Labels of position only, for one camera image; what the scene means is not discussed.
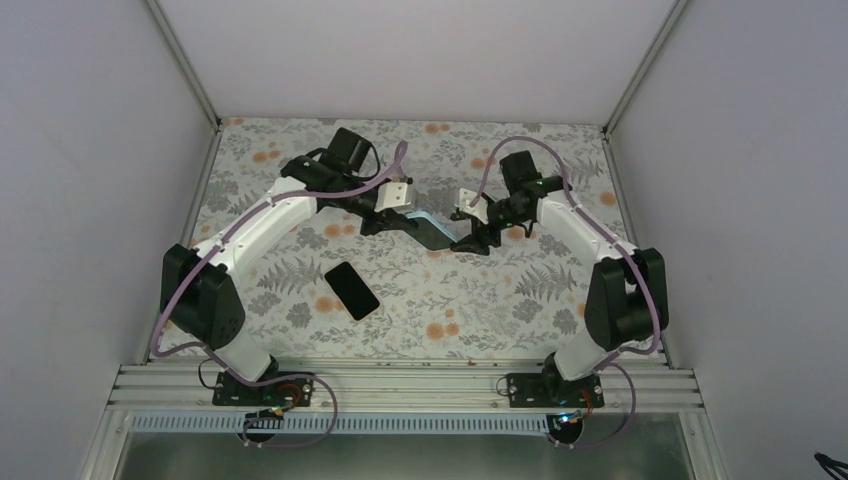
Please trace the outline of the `light blue phone case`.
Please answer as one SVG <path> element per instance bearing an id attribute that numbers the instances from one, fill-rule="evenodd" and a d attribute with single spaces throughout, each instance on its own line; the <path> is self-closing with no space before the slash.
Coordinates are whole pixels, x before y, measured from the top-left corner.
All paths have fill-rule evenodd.
<path id="1" fill-rule="evenodd" d="M 407 213 L 406 217 L 414 220 L 417 225 L 411 236 L 428 249 L 445 249 L 458 240 L 454 232 L 450 231 L 432 214 L 426 211 L 413 211 Z"/>

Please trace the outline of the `blue phone black screen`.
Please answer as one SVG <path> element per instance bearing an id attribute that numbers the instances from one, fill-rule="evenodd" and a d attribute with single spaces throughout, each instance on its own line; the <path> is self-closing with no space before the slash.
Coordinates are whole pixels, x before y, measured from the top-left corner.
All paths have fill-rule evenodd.
<path id="1" fill-rule="evenodd" d="M 354 321 L 361 321 L 380 308 L 380 300 L 350 262 L 330 268 L 323 278 Z"/>

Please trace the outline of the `magenta phone black screen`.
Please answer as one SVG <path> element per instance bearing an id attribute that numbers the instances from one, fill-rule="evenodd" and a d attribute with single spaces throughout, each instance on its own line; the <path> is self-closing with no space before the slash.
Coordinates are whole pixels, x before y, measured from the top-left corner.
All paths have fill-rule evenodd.
<path id="1" fill-rule="evenodd" d="M 418 229 L 411 233 L 412 238 L 428 251 L 449 249 L 456 242 L 456 236 L 438 222 L 428 218 L 417 218 Z"/>

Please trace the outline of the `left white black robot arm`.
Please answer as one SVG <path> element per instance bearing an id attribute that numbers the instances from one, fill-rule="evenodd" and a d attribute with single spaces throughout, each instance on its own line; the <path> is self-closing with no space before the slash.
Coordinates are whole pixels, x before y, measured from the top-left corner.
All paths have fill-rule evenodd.
<path id="1" fill-rule="evenodd" d="M 278 365 L 272 354 L 245 332 L 246 312 L 236 279 L 294 227 L 325 208 L 360 220 L 359 233 L 417 233 L 417 220 L 406 215 L 412 183 L 401 175 L 408 143 L 398 142 L 392 162 L 369 180 L 358 171 L 372 150 L 370 141 L 340 128 L 330 145 L 288 161 L 271 188 L 229 226 L 194 247 L 172 246 L 163 257 L 160 313 L 150 353 L 164 358 L 161 334 L 167 322 L 192 336 L 238 382 L 239 392 L 255 405 L 277 394 Z"/>

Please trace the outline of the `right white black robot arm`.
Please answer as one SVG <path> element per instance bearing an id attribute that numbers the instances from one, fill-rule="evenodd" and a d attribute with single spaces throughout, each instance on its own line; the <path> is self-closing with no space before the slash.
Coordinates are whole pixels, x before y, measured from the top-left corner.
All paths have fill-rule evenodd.
<path id="1" fill-rule="evenodd" d="M 510 154 L 499 167 L 507 198 L 493 200 L 465 188 L 456 194 L 451 217 L 470 221 L 471 232 L 451 249 L 487 255 L 499 246 L 502 231 L 520 226 L 530 234 L 539 225 L 591 268 L 585 329 L 543 366 L 544 399 L 565 407 L 578 397 L 579 380 L 621 353 L 648 355 L 659 347 L 668 325 L 664 259 L 654 248 L 639 249 L 613 234 L 577 201 L 564 172 L 543 176 L 529 152 Z"/>

